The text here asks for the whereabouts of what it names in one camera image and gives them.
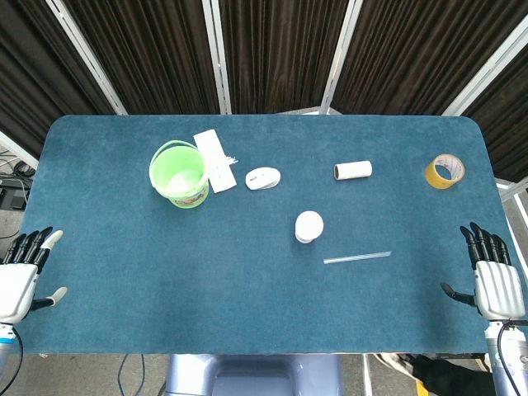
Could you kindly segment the white partition post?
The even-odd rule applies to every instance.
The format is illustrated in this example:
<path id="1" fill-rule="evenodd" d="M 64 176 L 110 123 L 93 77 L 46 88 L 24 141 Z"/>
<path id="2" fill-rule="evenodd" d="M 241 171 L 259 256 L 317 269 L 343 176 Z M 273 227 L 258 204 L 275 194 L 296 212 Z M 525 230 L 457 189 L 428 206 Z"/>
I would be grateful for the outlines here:
<path id="1" fill-rule="evenodd" d="M 323 92 L 323 98 L 318 113 L 326 115 L 332 103 L 337 83 L 342 73 L 352 36 L 356 29 L 356 23 L 359 19 L 361 8 L 364 0 L 349 0 L 346 13 L 343 19 L 342 28 L 337 40 L 336 49 L 332 59 L 331 68 L 328 74 L 327 84 Z"/>
<path id="2" fill-rule="evenodd" d="M 219 111 L 223 115 L 230 115 L 232 113 L 232 107 L 219 0 L 201 0 L 201 3 L 210 47 Z"/>
<path id="3" fill-rule="evenodd" d="M 101 92 L 111 105 L 113 111 L 118 116 L 127 116 L 129 113 L 125 109 L 122 100 L 64 1 L 45 0 L 45 2 L 72 43 L 74 49 L 85 63 L 88 71 L 101 89 Z"/>
<path id="4" fill-rule="evenodd" d="M 26 151 L 21 145 L 15 142 L 13 139 L 8 137 L 5 133 L 0 130 L 0 145 L 5 147 L 9 152 L 15 154 L 21 161 L 37 169 L 39 161 L 36 157 Z"/>
<path id="5" fill-rule="evenodd" d="M 461 116 L 527 45 L 528 14 L 484 62 L 441 115 Z"/>

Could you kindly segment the blue-grey robot torso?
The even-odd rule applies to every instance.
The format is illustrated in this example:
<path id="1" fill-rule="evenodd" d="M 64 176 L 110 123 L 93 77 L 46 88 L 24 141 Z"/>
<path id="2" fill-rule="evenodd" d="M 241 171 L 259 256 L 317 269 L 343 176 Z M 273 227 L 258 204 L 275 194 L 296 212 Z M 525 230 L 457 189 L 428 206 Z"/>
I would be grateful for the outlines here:
<path id="1" fill-rule="evenodd" d="M 342 396 L 333 354 L 172 354 L 158 396 Z"/>

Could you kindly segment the blue felt table cover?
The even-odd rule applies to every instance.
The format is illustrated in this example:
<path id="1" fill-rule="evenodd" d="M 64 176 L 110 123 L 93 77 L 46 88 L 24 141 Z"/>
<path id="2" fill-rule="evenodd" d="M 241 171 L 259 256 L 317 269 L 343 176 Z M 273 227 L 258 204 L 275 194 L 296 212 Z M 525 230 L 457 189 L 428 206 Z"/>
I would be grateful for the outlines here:
<path id="1" fill-rule="evenodd" d="M 183 210 L 149 181 L 155 151 L 215 130 L 237 185 Z M 448 153 L 449 189 L 424 172 Z M 338 163 L 370 177 L 337 181 Z M 251 191 L 258 167 L 280 171 Z M 295 237 L 312 210 L 323 232 Z M 511 238 L 478 125 L 387 115 L 66 115 L 49 129 L 21 229 L 63 231 L 37 285 L 68 288 L 20 325 L 30 353 L 477 352 L 486 323 L 460 227 Z M 325 265 L 323 259 L 391 251 Z"/>

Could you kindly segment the white paper packet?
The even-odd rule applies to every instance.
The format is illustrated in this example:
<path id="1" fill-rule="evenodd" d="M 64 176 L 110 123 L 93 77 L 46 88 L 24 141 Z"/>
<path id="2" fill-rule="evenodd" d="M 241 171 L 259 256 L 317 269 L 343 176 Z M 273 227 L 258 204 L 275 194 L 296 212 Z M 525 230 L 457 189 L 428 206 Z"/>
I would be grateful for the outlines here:
<path id="1" fill-rule="evenodd" d="M 194 135 L 196 147 L 205 160 L 205 166 L 214 193 L 226 191 L 237 185 L 215 130 L 207 130 Z"/>

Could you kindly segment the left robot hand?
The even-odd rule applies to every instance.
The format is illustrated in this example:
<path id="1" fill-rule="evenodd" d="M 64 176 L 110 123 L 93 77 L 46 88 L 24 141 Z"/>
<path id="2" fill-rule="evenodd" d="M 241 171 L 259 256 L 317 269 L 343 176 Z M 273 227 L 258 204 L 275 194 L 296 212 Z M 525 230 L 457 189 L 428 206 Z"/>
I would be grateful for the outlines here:
<path id="1" fill-rule="evenodd" d="M 43 299 L 35 290 L 54 245 L 62 238 L 61 230 L 51 227 L 23 233 L 9 245 L 0 261 L 0 323 L 14 325 L 29 312 L 55 306 L 68 292 L 58 288 Z"/>

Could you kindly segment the white paper roll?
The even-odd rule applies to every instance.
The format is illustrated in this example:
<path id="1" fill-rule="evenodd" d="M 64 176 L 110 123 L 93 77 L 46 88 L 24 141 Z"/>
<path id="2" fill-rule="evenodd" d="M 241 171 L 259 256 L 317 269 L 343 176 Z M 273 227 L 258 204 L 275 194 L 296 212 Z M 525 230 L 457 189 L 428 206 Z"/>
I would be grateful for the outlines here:
<path id="1" fill-rule="evenodd" d="M 333 167 L 333 176 L 337 181 L 370 177 L 373 167 L 370 161 L 338 163 Z"/>

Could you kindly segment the transparent plastic straw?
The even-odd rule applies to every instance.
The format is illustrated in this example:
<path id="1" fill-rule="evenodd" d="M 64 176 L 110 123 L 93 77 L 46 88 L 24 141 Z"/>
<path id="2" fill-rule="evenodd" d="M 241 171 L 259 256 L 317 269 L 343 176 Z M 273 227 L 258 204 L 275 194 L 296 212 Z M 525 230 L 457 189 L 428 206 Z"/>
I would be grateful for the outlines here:
<path id="1" fill-rule="evenodd" d="M 364 260 L 372 260 L 372 259 L 377 259 L 377 258 L 389 257 L 391 253 L 392 253 L 391 251 L 385 251 L 385 252 L 372 252 L 372 253 L 347 256 L 347 257 L 325 258 L 323 259 L 323 264 L 332 265 L 332 264 L 339 264 L 339 263 L 345 263 L 345 262 L 358 262 L 358 261 L 364 261 Z"/>

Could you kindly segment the dark brown curtain panel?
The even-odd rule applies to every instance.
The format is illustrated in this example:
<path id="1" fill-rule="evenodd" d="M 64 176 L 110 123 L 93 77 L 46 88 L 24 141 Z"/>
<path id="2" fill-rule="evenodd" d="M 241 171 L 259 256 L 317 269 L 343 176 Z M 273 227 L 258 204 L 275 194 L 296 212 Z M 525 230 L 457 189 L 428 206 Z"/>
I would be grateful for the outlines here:
<path id="1" fill-rule="evenodd" d="M 63 1 L 128 113 L 219 113 L 201 0 Z"/>
<path id="2" fill-rule="evenodd" d="M 528 45 L 463 115 L 480 127 L 495 177 L 528 176 Z"/>
<path id="3" fill-rule="evenodd" d="M 65 115 L 114 110 L 45 0 L 0 0 L 0 131 L 39 157 Z"/>
<path id="4" fill-rule="evenodd" d="M 331 106 L 440 115 L 526 15 L 528 0 L 363 0 Z"/>
<path id="5" fill-rule="evenodd" d="M 231 109 L 319 106 L 349 0 L 219 0 Z"/>

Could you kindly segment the green plastic bucket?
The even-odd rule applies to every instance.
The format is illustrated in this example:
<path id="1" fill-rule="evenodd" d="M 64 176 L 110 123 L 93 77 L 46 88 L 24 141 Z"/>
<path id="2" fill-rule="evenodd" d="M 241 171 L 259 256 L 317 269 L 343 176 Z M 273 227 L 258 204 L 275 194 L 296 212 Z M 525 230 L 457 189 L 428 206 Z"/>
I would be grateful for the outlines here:
<path id="1" fill-rule="evenodd" d="M 168 141 L 155 152 L 148 176 L 156 192 L 181 209 L 201 205 L 209 193 L 202 154 L 195 145 L 182 140 Z"/>

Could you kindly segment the white computer mouse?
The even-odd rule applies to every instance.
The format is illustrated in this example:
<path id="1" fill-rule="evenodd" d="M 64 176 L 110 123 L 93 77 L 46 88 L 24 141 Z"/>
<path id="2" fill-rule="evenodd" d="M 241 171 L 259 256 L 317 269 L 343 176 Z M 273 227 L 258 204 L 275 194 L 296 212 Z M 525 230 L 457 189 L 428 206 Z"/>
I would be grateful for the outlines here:
<path id="1" fill-rule="evenodd" d="M 273 167 L 258 167 L 245 176 L 246 186 L 251 191 L 273 188 L 280 180 L 280 171 Z"/>

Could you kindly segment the yellow tape roll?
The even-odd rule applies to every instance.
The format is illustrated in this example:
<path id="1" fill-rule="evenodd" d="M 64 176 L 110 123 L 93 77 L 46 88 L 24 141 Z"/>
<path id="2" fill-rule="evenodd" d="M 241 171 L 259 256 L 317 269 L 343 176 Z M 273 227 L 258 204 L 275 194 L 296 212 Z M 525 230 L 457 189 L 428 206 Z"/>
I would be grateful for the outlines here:
<path id="1" fill-rule="evenodd" d="M 430 186 L 438 190 L 449 189 L 460 182 L 465 174 L 463 162 L 456 156 L 443 153 L 426 167 L 424 175 Z"/>

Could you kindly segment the white paper cup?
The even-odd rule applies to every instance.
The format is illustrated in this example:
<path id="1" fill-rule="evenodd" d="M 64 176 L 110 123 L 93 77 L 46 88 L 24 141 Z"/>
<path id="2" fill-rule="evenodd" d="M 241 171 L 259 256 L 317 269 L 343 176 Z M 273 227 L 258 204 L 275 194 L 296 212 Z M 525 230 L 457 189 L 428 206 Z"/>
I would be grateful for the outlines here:
<path id="1" fill-rule="evenodd" d="M 300 213 L 295 221 L 295 237 L 300 243 L 311 243 L 323 232 L 323 218 L 315 211 Z"/>

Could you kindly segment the black bag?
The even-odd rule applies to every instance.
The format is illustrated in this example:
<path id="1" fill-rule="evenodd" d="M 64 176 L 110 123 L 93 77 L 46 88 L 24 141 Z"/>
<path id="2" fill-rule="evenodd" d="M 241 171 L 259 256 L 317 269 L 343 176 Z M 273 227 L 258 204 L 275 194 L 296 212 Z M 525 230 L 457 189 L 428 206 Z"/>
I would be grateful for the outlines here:
<path id="1" fill-rule="evenodd" d="M 424 355 L 411 357 L 412 375 L 437 396 L 496 396 L 490 373 Z"/>

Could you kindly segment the black floor equipment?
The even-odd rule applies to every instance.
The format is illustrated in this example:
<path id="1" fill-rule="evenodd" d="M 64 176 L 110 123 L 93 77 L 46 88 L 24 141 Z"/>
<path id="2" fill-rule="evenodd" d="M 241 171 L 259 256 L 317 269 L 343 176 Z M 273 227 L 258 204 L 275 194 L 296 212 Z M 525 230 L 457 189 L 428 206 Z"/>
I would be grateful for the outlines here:
<path id="1" fill-rule="evenodd" d="M 35 169 L 0 146 L 0 210 L 24 211 Z"/>

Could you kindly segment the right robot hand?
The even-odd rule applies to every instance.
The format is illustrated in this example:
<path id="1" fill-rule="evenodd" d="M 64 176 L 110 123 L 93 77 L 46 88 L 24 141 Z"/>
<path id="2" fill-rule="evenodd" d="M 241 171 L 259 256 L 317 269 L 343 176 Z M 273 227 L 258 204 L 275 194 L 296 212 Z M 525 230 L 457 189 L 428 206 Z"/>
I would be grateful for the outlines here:
<path id="1" fill-rule="evenodd" d="M 504 240 L 474 222 L 468 228 L 461 226 L 460 232 L 468 248 L 474 292 L 463 294 L 442 282 L 444 293 L 454 301 L 475 307 L 490 322 L 525 317 L 521 278 Z"/>

